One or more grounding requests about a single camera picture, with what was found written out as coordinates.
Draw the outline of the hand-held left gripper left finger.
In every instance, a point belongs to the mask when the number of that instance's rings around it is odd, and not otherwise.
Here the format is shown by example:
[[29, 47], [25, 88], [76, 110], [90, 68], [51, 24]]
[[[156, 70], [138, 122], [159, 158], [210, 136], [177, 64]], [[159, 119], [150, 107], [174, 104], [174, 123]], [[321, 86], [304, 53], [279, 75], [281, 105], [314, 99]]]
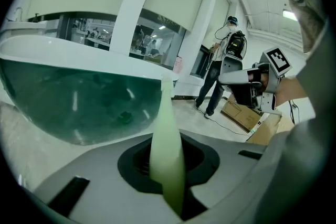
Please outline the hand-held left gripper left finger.
[[180, 217], [162, 195], [145, 194], [131, 187], [120, 175], [118, 158], [150, 135], [96, 147], [60, 168], [35, 189], [34, 195], [49, 203], [75, 176], [90, 183], [69, 218], [79, 223], [179, 223]]

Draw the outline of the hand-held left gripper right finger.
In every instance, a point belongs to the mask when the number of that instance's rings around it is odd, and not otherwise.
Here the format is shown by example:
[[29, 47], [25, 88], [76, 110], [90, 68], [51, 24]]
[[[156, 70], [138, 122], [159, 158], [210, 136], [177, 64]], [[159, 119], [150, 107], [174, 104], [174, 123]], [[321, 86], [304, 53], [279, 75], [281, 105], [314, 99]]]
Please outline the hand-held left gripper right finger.
[[234, 190], [256, 166], [266, 146], [181, 132], [187, 186], [210, 209]]

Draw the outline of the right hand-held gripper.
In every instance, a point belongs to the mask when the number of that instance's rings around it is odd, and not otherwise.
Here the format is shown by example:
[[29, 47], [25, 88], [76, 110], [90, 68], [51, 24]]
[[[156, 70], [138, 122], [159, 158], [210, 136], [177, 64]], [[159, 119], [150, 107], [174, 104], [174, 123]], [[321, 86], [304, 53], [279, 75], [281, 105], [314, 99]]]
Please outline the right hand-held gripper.
[[[218, 77], [221, 86], [228, 88], [240, 105], [253, 106], [260, 112], [278, 114], [275, 111], [276, 91], [285, 74], [292, 68], [283, 51], [275, 47], [262, 53], [260, 61], [252, 69], [223, 73]], [[268, 73], [269, 81], [260, 92], [260, 72]]]

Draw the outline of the person's right hand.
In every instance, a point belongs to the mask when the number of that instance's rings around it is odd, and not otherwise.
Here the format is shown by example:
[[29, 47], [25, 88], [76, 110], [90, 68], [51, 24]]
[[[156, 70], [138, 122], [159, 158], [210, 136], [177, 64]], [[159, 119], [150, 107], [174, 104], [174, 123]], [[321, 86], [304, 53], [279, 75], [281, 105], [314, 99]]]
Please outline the person's right hand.
[[258, 90], [260, 92], [264, 92], [267, 88], [268, 81], [269, 81], [269, 75], [268, 73], [262, 73], [262, 72], [254, 72], [253, 75], [251, 76], [251, 81], [252, 82], [258, 82], [259, 83], [259, 88]]

